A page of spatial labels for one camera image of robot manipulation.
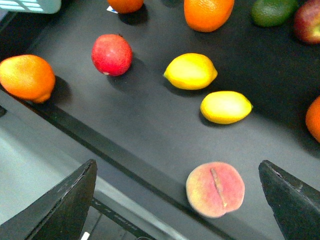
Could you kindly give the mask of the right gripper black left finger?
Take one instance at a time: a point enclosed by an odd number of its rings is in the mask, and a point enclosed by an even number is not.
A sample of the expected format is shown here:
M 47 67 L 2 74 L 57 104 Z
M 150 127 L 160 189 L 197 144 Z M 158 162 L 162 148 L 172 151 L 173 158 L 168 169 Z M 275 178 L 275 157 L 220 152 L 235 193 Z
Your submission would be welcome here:
M 94 196 L 97 163 L 90 159 L 0 226 L 2 240 L 77 240 Z

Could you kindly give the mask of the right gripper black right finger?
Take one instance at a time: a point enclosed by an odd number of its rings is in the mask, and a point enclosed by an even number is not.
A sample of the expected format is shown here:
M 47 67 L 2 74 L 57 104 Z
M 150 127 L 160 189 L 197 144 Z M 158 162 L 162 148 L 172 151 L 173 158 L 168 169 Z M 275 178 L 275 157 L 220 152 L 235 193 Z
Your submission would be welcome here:
M 320 192 L 268 160 L 259 164 L 258 172 L 284 239 L 318 240 Z

